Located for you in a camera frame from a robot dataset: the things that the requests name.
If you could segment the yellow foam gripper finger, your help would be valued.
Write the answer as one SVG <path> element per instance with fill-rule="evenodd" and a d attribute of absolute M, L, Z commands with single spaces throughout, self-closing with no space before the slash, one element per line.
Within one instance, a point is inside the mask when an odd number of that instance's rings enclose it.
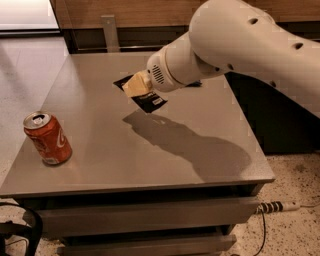
<path fill-rule="evenodd" d="M 146 70 L 135 73 L 123 86 L 128 97 L 142 96 L 152 91 L 152 83 Z"/>

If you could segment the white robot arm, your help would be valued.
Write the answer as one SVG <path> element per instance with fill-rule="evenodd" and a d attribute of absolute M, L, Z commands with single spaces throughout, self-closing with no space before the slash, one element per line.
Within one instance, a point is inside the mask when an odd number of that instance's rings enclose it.
<path fill-rule="evenodd" d="M 242 0 L 208 0 L 188 31 L 150 56 L 121 86 L 130 98 L 171 92 L 235 72 L 275 88 L 320 117 L 320 43 L 279 27 Z"/>

